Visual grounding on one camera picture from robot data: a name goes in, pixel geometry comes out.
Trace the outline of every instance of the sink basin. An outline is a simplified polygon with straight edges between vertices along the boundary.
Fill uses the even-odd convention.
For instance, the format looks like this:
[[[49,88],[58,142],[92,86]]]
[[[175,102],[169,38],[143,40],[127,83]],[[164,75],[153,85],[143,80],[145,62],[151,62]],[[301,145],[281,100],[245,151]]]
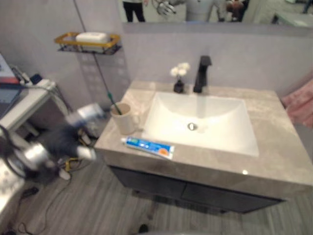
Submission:
[[[243,100],[156,93],[144,138],[257,157],[258,145]]]

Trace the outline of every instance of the white flower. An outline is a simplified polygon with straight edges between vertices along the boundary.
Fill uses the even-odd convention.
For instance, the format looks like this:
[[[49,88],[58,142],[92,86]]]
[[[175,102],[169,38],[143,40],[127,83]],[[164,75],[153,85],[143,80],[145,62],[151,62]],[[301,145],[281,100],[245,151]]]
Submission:
[[[178,64],[179,69],[184,69],[186,71],[190,70],[190,64],[185,62],[185,63],[180,63]]]
[[[179,76],[183,77],[187,74],[187,71],[184,69],[180,69],[180,70],[178,70],[178,74],[179,74]]]
[[[174,68],[172,68],[171,69],[171,72],[170,72],[170,74],[171,74],[171,76],[172,77],[176,77],[177,75],[178,75],[178,68],[177,67],[174,67]]]

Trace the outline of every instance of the pink towel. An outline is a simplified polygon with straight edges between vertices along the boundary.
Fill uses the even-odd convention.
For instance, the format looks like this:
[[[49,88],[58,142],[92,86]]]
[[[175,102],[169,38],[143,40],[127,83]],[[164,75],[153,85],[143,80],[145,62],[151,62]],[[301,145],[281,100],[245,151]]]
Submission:
[[[281,100],[293,123],[313,128],[313,79]]]

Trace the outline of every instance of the gold soap dish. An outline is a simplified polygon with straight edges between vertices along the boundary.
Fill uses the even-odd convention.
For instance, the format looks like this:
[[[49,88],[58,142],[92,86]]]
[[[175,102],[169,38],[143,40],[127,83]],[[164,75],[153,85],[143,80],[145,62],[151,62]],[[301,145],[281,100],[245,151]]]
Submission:
[[[59,51],[113,55],[122,47],[118,45],[120,36],[117,34],[110,34],[111,40],[108,43],[78,42],[78,34],[80,33],[68,32],[54,39],[54,42],[60,45]]]

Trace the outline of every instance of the dark cabinet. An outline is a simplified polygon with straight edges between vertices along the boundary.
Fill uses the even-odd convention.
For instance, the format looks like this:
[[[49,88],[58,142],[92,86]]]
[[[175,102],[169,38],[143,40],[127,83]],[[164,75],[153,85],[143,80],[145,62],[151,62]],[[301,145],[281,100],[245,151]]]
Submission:
[[[224,211],[246,213],[282,201],[113,166],[110,168],[125,187]]]
[[[184,181],[158,175],[117,167],[111,167],[111,170],[125,187],[173,199],[180,198],[186,186]]]
[[[274,205],[281,200],[187,183],[182,199],[206,204],[225,211],[245,213]]]

